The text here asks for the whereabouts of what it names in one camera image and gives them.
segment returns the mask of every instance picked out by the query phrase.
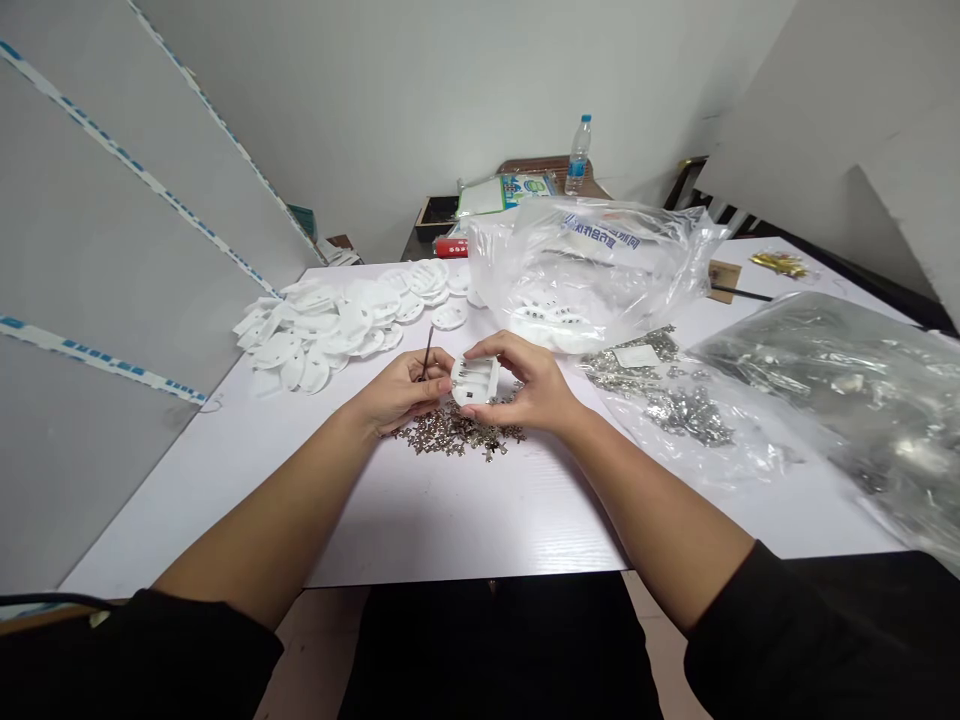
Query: plastic bottle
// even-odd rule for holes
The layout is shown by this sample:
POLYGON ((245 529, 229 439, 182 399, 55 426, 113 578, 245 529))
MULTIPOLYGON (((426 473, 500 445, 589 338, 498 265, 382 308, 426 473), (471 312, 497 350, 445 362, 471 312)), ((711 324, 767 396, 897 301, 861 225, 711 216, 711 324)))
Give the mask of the plastic bottle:
POLYGON ((583 176, 587 173, 587 153, 590 152, 590 120, 592 115, 583 115, 580 118, 580 127, 573 136, 573 147, 570 149, 570 165, 567 168, 567 181, 563 191, 567 195, 578 195, 583 187, 583 176))

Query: tape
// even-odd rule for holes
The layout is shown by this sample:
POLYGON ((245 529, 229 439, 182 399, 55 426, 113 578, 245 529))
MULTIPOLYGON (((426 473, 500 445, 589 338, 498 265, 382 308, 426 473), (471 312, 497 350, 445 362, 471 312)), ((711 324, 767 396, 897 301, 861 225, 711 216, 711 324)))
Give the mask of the tape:
POLYGON ((68 340, 52 332, 41 330, 38 327, 29 325, 9 315, 0 315, 0 335, 16 338, 28 345, 35 345, 41 350, 49 350, 58 355, 77 360, 97 370, 103 370, 113 375, 120 375, 128 380, 133 380, 154 390, 173 395, 194 405, 203 405, 207 401, 206 395, 198 393, 193 388, 161 377, 133 363, 115 358, 102 350, 97 350, 96 348, 78 343, 75 340, 68 340))
POLYGON ((274 297, 280 297, 280 294, 273 289, 270 283, 264 280, 260 273, 250 267, 246 260, 235 253, 233 249, 231 249, 229 245, 221 240, 213 230, 211 230, 207 225, 204 225, 196 215, 187 209, 186 205, 180 202, 180 200, 178 200, 173 193, 167 190, 167 188, 165 188, 159 180, 147 172, 143 165, 130 157, 130 154, 122 147, 117 145, 117 143, 114 142, 114 140, 107 135, 106 132, 101 130, 100 126, 91 120, 87 114, 83 112, 83 110, 77 107, 63 94, 61 94, 61 92, 54 87, 53 83, 41 75, 36 68, 24 60, 16 50, 14 50, 3 40, 0 40, 0 57, 6 60, 14 68, 14 70, 29 80, 30 83, 37 88, 37 90, 53 100, 54 103, 56 103, 65 113, 67 113, 67 115, 69 115, 80 127, 83 128, 87 135, 96 140, 101 147, 107 150, 107 152, 122 162, 128 170, 140 178, 147 187, 162 197, 170 205, 170 207, 177 211, 177 214, 180 215, 180 217, 190 223, 190 225, 192 225, 197 232, 213 243, 214 247, 216 247, 220 252, 233 260, 233 262, 237 264, 237 267, 243 270, 243 272, 252 278, 260 287, 274 297))
POLYGON ((307 236, 307 233, 304 232, 303 227, 297 222, 297 219, 293 216, 293 213, 290 212, 290 208, 287 207, 287 204, 280 197, 280 194, 277 192, 276 188, 270 184, 270 181, 267 180, 266 175, 260 171, 260 168, 257 167, 257 164, 253 161, 253 158, 250 157, 250 153, 248 153, 246 148, 240 144, 240 140, 238 140, 237 136, 233 134, 233 131, 227 127, 226 121, 220 117, 220 113, 218 113, 213 107, 213 103, 210 102, 210 98, 208 98, 206 93, 204 93, 203 90, 200 89, 200 86, 197 85, 197 81, 194 79, 190 70, 188 70, 182 62, 180 62, 180 58, 174 54, 173 50, 170 49, 170 46, 167 45, 166 41, 163 39, 163 36, 160 35, 147 16, 143 14, 143 11, 133 3, 133 0, 127 0, 127 4, 130 6, 130 9, 133 10, 134 14, 137 16, 137 20, 140 21, 140 24, 143 25, 150 37, 154 39, 154 42, 156 42, 157 45, 163 49, 163 51, 167 54, 167 57, 170 58, 174 65, 176 65, 177 70, 180 71, 183 79, 187 81, 187 85, 191 90, 193 90, 193 92, 197 94, 197 97, 199 97, 201 102, 203 102, 204 107, 207 108, 207 112, 210 113, 210 117, 217 122, 217 125, 219 125, 220 128, 227 134, 227 137, 233 141, 234 146, 237 148, 237 152, 240 153, 244 160, 250 163, 250 167, 253 168, 253 172, 258 178, 260 178, 260 182, 263 183, 263 186, 270 191, 271 195, 273 195, 274 200, 277 201, 277 205, 279 205, 280 209, 283 210, 284 214, 287 216, 287 219, 290 221, 290 224, 293 225, 300 237, 303 238, 303 241, 307 244, 307 247, 313 251, 314 255, 326 263, 327 259, 319 251, 316 245, 311 242, 310 238, 307 236))

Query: black shirt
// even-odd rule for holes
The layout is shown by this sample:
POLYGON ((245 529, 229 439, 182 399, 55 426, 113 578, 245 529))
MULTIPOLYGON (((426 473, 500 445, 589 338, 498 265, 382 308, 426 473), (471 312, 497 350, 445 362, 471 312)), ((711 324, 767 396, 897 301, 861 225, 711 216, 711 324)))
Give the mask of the black shirt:
MULTIPOLYGON (((249 718, 283 653, 224 603, 150 590, 94 629, 60 625, 0 638, 11 717, 249 718)), ((936 668, 831 609, 760 543, 689 640, 686 675, 715 720, 960 714, 936 668)))

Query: person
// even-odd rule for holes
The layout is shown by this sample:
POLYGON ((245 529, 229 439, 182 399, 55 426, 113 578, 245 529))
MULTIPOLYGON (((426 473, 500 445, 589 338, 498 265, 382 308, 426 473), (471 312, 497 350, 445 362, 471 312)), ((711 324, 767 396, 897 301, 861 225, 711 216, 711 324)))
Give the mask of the person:
MULTIPOLYGON (((562 443, 643 583, 689 640, 686 675, 714 718, 931 718, 950 710, 934 669, 832 610, 762 543, 581 404, 548 351, 499 332, 465 353, 491 355, 523 389, 512 403, 462 413, 562 443)), ((400 354, 151 589, 29 662, 16 660, 24 642, 5 652, 6 705, 19 699, 31 716, 252 717, 283 652, 272 631, 354 482, 385 434, 439 406, 453 362, 440 348, 400 354)), ((619 575, 578 582, 505 580, 495 592, 483 584, 481 595, 457 583, 436 584, 449 588, 439 594, 433 584, 387 589, 382 598, 375 589, 341 716, 662 717, 619 575)))

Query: white table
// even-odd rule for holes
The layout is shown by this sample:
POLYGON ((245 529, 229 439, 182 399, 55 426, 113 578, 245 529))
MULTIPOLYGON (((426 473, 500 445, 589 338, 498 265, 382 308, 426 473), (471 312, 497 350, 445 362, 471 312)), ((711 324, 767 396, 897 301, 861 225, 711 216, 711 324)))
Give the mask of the white table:
MULTIPOLYGON (((739 286, 776 296, 816 289, 909 320, 812 259, 816 285, 804 286, 749 262, 767 247, 796 250, 780 239, 730 240, 716 259, 743 266, 739 286)), ((466 260, 451 260, 451 264, 466 260)), ((375 278, 388 265, 310 270, 335 284, 375 278)), ((698 300, 679 317, 675 339, 690 345, 746 317, 763 303, 698 300)), ((399 350, 422 348, 429 312, 404 329, 399 350)), ((495 330, 489 311, 472 311, 461 328, 434 342, 459 354, 495 330)), ((204 531, 266 478, 337 408, 393 357, 351 363, 318 395, 252 392, 242 358, 215 396, 222 409, 197 415, 150 476, 63 582, 63 591, 127 597, 148 586, 204 531)), ((576 395, 608 419, 599 396, 565 370, 576 395)), ((417 456, 403 440, 384 439, 360 477, 309 586, 506 577, 622 570, 627 561, 596 498, 556 441, 538 433, 485 463, 417 456)), ((787 478, 743 493, 704 492, 747 532, 784 558, 901 550, 851 500, 849 481, 829 464, 793 466, 787 478)))

